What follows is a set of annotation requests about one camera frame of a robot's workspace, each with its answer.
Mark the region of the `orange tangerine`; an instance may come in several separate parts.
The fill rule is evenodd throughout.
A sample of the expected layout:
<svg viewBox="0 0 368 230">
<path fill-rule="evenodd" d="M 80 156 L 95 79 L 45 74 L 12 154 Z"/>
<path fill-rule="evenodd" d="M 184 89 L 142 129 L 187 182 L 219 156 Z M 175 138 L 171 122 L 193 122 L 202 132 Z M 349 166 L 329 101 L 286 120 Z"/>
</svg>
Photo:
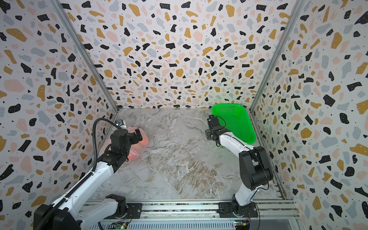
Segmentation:
<svg viewBox="0 0 368 230">
<path fill-rule="evenodd" d="M 148 146 L 149 140 L 146 136 L 142 136 L 142 141 L 140 141 L 140 144 L 144 147 Z"/>
</svg>

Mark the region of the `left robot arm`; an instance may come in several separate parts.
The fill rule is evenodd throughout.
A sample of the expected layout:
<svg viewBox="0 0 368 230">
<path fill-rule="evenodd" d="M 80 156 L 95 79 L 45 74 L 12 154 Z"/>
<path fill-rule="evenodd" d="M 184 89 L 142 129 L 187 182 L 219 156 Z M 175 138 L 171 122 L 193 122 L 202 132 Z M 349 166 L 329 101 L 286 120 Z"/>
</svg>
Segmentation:
<svg viewBox="0 0 368 230">
<path fill-rule="evenodd" d="M 141 131 L 130 133 L 117 129 L 111 135 L 111 145 L 97 159 L 91 169 L 76 185 L 50 205 L 41 205 L 34 213 L 35 230 L 87 230 L 106 217 L 126 218 L 132 214 L 126 198 L 110 194 L 102 202 L 82 211 L 83 205 L 95 190 L 120 166 L 128 161 L 132 145 L 143 141 Z"/>
</svg>

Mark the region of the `pink plastic bag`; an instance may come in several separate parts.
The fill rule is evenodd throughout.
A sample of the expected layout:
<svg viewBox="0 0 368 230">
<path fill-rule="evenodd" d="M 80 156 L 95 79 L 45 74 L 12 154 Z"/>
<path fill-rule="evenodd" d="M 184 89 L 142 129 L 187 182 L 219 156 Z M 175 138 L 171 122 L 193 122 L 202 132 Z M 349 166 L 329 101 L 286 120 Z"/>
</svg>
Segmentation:
<svg viewBox="0 0 368 230">
<path fill-rule="evenodd" d="M 133 127 L 133 126 L 131 127 L 131 126 L 129 126 L 127 128 L 127 130 L 128 130 L 129 133 L 133 133 L 135 131 L 135 129 L 137 129 L 137 128 L 138 127 Z M 141 128 L 139 128 L 139 129 L 141 131 L 142 136 L 146 136 L 147 137 L 147 135 L 144 132 L 144 130 L 141 129 Z M 143 154 L 143 152 L 145 151 L 146 148 L 147 148 L 147 146 L 144 147 L 143 145 L 140 144 L 140 142 L 137 143 L 137 144 L 132 145 L 131 148 L 130 148 L 128 160 L 129 161 L 133 161 L 133 160 L 137 159 L 138 157 L 140 157 Z"/>
</svg>

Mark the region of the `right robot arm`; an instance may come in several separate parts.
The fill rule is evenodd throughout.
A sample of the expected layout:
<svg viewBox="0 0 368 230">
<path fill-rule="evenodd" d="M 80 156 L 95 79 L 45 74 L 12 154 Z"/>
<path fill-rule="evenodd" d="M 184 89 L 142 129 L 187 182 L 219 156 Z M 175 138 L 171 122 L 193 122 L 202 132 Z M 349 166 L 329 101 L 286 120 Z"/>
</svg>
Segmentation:
<svg viewBox="0 0 368 230">
<path fill-rule="evenodd" d="M 274 175 L 266 150 L 254 147 L 236 137 L 226 126 L 219 122 L 219 117 L 210 115 L 207 119 L 207 140 L 212 140 L 217 147 L 225 147 L 239 160 L 241 185 L 233 195 L 231 214 L 242 217 L 252 213 L 253 198 L 260 190 L 268 190 Z"/>
</svg>

